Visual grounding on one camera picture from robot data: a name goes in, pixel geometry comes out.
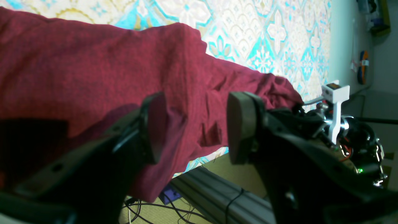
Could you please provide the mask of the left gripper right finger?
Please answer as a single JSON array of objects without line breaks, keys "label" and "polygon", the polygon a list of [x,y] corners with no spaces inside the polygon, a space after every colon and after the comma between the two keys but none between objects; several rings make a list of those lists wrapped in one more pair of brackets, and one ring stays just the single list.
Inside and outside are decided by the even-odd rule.
[{"label": "left gripper right finger", "polygon": [[291,134],[249,92],[231,92],[233,164],[253,164],[278,224],[396,224],[397,192],[374,186],[319,144]]}]

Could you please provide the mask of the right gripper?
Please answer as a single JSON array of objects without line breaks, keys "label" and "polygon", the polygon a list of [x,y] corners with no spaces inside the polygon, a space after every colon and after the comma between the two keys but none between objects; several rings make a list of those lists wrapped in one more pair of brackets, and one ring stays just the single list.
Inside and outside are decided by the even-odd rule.
[{"label": "right gripper", "polygon": [[298,106],[294,109],[279,108],[268,112],[293,135],[303,139],[319,139],[328,147],[336,145],[337,141],[333,142],[329,136],[335,120],[332,104],[317,104],[316,109],[308,112]]}]

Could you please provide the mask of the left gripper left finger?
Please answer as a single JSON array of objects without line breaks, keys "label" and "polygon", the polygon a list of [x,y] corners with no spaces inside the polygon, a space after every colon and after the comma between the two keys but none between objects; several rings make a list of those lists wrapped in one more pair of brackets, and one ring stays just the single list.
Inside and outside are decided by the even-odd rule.
[{"label": "left gripper left finger", "polygon": [[165,94],[147,96],[100,138],[2,191],[1,223],[115,224],[135,177],[159,162],[166,129]]}]

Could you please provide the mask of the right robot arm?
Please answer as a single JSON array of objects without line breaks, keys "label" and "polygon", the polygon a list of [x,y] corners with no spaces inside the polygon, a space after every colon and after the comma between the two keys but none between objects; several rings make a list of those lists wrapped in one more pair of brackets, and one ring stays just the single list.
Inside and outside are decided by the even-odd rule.
[{"label": "right robot arm", "polygon": [[270,110],[294,136],[320,144],[327,152],[355,173],[364,175],[371,183],[383,188],[388,175],[382,168],[384,150],[374,130],[353,116],[342,115],[336,144],[329,139],[334,111],[327,102],[320,102],[308,112],[303,108]]}]

